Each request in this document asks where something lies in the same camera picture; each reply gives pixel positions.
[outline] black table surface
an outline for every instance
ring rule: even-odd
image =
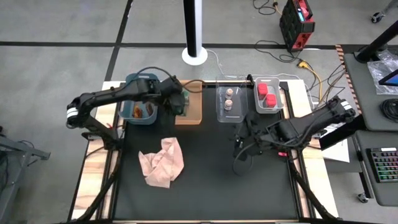
[[[366,155],[367,148],[398,147],[398,133],[357,131],[355,138],[358,140],[376,201],[382,206],[398,206],[398,182],[377,183]]]
[[[366,127],[371,131],[398,131],[398,123],[387,119],[379,108],[384,100],[398,96],[377,95],[367,64],[357,62],[353,54],[345,54],[344,60]]]
[[[349,162],[341,162],[333,159],[325,159],[328,172],[362,172],[361,164],[356,153],[352,138],[347,139]]]
[[[249,109],[254,97],[249,91]],[[287,163],[275,152],[254,158],[250,172],[233,174],[233,123],[216,118],[215,88],[203,90],[202,122],[174,126],[185,167],[169,189],[146,184],[138,152],[158,152],[160,140],[169,135],[168,125],[128,125],[121,159],[115,220],[290,220],[297,218],[294,192]],[[261,122],[273,123],[280,115]],[[240,164],[246,168],[249,161]]]

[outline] desk leg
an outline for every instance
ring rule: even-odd
[[[339,143],[340,141],[350,137],[357,130],[364,130],[364,129],[366,129],[365,123],[362,115],[360,114],[352,122],[344,124],[340,128],[333,131],[332,133],[327,134],[326,136],[319,139],[321,149],[327,149],[330,146],[333,146],[336,143]]]

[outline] keyboard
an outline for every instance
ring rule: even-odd
[[[396,148],[367,149],[367,154],[377,182],[398,182],[398,151]]]

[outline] gray floor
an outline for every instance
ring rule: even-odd
[[[0,0],[0,41],[114,42],[126,1]],[[379,24],[370,23],[370,15],[384,8],[388,0],[308,1],[317,22],[309,44],[368,44],[398,19],[397,11],[392,11]],[[277,14],[259,15],[251,0],[203,0],[206,43],[253,44],[260,39],[283,43],[278,23]],[[182,43],[184,33],[182,1],[134,0],[123,42]],[[398,44],[398,39],[391,43]],[[297,69],[295,63],[276,62],[255,50],[211,50],[218,54],[226,75],[288,73],[298,75],[308,85],[313,81],[313,75]],[[81,131],[65,127],[65,109],[74,97],[101,88],[111,52],[111,48],[0,47],[0,124],[10,138],[27,139],[37,148],[52,152],[49,161],[29,169],[13,219],[29,223],[66,220],[86,141]],[[191,67],[182,62],[181,52],[121,49],[112,80],[123,80],[149,65],[162,67],[179,78],[223,78],[214,54],[209,53],[203,65]],[[335,50],[304,50],[300,57],[310,62],[322,79],[340,64]],[[345,79],[338,84],[348,86]],[[317,96],[318,89],[311,93]],[[353,103],[349,90],[340,96]],[[398,208],[380,207],[374,200],[361,204],[355,199],[363,191],[358,175],[330,174],[330,180],[341,217],[396,223]]]

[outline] red box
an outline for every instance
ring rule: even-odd
[[[257,86],[257,91],[259,94],[259,100],[263,100],[268,94],[268,86],[265,83],[260,83]]]
[[[268,108],[276,106],[276,96],[274,94],[268,94],[266,96],[266,105]]]

